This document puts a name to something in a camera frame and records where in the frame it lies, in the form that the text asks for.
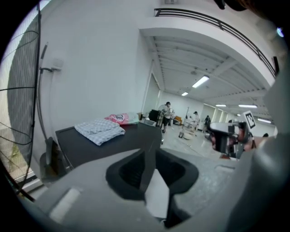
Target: railing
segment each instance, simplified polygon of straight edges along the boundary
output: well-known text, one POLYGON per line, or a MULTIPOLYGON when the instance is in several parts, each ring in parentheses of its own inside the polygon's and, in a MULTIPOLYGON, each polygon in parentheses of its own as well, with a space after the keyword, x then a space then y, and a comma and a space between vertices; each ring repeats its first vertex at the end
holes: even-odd
POLYGON ((221 20, 211 17, 209 15, 191 11, 191 10, 183 10, 183 9, 175 9, 175 8, 157 8, 155 9, 155 11, 157 11, 155 15, 156 17, 169 16, 169 17, 196 19, 196 20, 200 20, 200 21, 212 24, 214 26, 217 26, 221 30, 230 33, 231 35, 235 36, 237 39, 242 41, 246 46, 248 46, 266 65, 266 67, 272 73, 273 77, 274 78, 276 77, 275 69, 273 68, 269 60, 266 58, 266 56, 261 52, 261 50, 251 40, 249 40, 244 34, 239 32, 238 30, 236 30, 229 24, 226 24, 222 22, 221 20))

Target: plastic bag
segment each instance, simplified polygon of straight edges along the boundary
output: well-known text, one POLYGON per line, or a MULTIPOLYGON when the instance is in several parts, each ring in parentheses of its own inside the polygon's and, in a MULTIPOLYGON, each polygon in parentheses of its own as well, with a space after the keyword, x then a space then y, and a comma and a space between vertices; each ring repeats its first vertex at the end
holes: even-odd
POLYGON ((116 122, 120 125, 137 124, 139 122, 139 116, 136 113, 124 113, 124 114, 111 114, 105 119, 116 122))

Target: ceiling light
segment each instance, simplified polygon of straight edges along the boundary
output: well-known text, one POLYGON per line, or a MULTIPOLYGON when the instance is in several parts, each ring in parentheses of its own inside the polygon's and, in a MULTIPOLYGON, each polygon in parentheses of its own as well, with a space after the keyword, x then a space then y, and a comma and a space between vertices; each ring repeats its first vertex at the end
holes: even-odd
POLYGON ((269 123, 271 124, 272 122, 269 121, 269 120, 266 120, 266 119, 261 119, 261 118, 258 118, 258 121, 262 121, 262 122, 265 122, 265 123, 269 123))
POLYGON ((209 79, 209 77, 207 76, 203 76, 202 78, 200 78, 198 80, 198 82, 196 82, 194 85, 192 85, 193 88, 197 88, 198 86, 200 86, 202 83, 205 83, 207 80, 209 79))
POLYGON ((258 108, 256 105, 239 105, 242 108, 258 108))
POLYGON ((284 37, 284 34, 283 34, 282 30, 283 30, 282 28, 277 27, 277 34, 278 34, 280 37, 284 37))

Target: checkered towel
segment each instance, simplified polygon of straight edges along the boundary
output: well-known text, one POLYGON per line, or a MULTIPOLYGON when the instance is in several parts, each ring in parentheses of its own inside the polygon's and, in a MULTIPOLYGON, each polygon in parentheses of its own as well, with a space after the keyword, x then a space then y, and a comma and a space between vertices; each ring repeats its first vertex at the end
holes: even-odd
POLYGON ((118 135, 125 134, 125 130, 118 123, 106 119, 84 122, 75 125, 74 128, 98 146, 118 135))

